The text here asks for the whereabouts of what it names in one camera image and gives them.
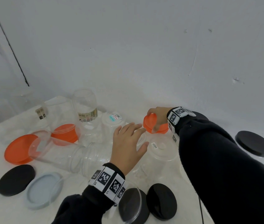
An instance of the person's right hand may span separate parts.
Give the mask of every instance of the person's right hand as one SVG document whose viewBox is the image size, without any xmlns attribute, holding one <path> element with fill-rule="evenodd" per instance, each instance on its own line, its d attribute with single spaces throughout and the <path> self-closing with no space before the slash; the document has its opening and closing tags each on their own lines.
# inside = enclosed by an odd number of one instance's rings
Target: person's right hand
<svg viewBox="0 0 264 224">
<path fill-rule="evenodd" d="M 162 124 L 167 123 L 167 113 L 169 110 L 172 109 L 171 107 L 156 107 L 156 108 L 150 108 L 147 112 L 147 115 L 149 116 L 152 113 L 155 113 L 157 115 L 157 122 L 154 128 L 152 129 L 152 133 L 156 133 L 160 126 Z"/>
</svg>

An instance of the black line on wall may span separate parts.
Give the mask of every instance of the black line on wall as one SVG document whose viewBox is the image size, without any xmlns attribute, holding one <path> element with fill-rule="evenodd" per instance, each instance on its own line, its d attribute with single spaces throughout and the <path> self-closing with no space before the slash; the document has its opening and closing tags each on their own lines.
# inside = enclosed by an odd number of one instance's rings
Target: black line on wall
<svg viewBox="0 0 264 224">
<path fill-rule="evenodd" d="M 5 36 L 5 38 L 7 39 L 7 35 L 5 34 L 5 32 L 4 32 L 4 30 L 3 30 L 3 27 L 2 27 L 2 25 L 1 25 L 1 23 L 0 23 L 0 28 L 1 28 L 1 30 L 2 30 L 2 32 L 3 32 L 3 34 L 4 34 L 4 36 Z M 19 62 L 18 62 L 18 59 L 17 59 L 17 57 L 16 57 L 16 55 L 15 55 L 15 53 L 14 53 L 14 50 L 13 50 L 13 48 L 11 47 L 11 44 L 9 43 L 9 40 L 8 40 L 8 39 L 7 39 L 7 43 L 9 44 L 9 46 L 10 46 L 12 52 L 13 52 L 13 55 L 14 55 L 16 61 L 17 61 L 17 64 L 18 64 L 18 66 L 19 66 L 21 72 L 22 72 L 22 75 L 23 75 L 23 77 L 24 77 L 24 80 L 25 80 L 26 84 L 29 86 L 29 83 L 28 83 L 28 81 L 27 81 L 27 79 L 26 79 L 26 77 L 25 77 L 25 75 L 24 75 L 24 73 L 23 73 L 23 71 L 22 71 L 22 68 L 21 68 L 21 66 L 20 66 L 20 64 L 19 64 Z"/>
<path fill-rule="evenodd" d="M 201 213 L 202 224 L 205 224 L 204 223 L 204 216 L 202 215 L 201 202 L 200 202 L 200 198 L 199 197 L 198 197 L 198 200 L 199 200 L 199 206 L 200 206 L 200 213 Z"/>
</svg>

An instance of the hand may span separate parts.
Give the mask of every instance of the hand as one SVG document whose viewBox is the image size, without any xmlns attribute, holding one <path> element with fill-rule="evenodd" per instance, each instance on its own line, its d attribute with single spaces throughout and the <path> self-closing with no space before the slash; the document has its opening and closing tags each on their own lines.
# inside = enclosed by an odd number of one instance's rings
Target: hand
<svg viewBox="0 0 264 224">
<path fill-rule="evenodd" d="M 150 108 L 147 112 L 147 115 L 149 116 L 152 113 L 155 113 L 157 115 L 157 122 L 154 128 L 152 129 L 152 133 L 156 133 L 160 126 L 162 124 L 167 123 L 167 113 L 169 110 L 172 109 L 171 107 L 156 107 L 156 108 Z"/>
<path fill-rule="evenodd" d="M 113 134 L 113 146 L 110 163 L 117 166 L 126 176 L 147 151 L 149 142 L 143 143 L 138 151 L 136 145 L 140 136 L 146 131 L 142 124 L 129 123 L 119 126 Z"/>
</svg>

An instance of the person's left hand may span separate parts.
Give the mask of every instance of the person's left hand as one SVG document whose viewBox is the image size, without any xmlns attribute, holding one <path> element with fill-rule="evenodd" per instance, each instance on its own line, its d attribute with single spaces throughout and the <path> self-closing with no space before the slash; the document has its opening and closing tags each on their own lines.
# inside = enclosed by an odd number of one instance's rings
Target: person's left hand
<svg viewBox="0 0 264 224">
<path fill-rule="evenodd" d="M 140 136 L 146 132 L 142 124 L 129 123 L 119 126 L 113 134 L 113 146 L 110 163 L 117 166 L 126 176 L 147 151 L 149 142 L 143 143 L 138 151 L 136 145 Z"/>
</svg>

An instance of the barcode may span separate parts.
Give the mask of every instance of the barcode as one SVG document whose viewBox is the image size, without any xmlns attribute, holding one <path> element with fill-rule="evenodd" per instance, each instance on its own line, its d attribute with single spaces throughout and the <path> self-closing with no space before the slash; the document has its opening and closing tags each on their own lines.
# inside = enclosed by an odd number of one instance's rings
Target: barcode
<svg viewBox="0 0 264 224">
<path fill-rule="evenodd" d="M 158 146 L 156 145 L 156 143 L 151 143 L 151 145 L 155 148 L 155 149 L 157 149 L 158 148 Z"/>
</svg>

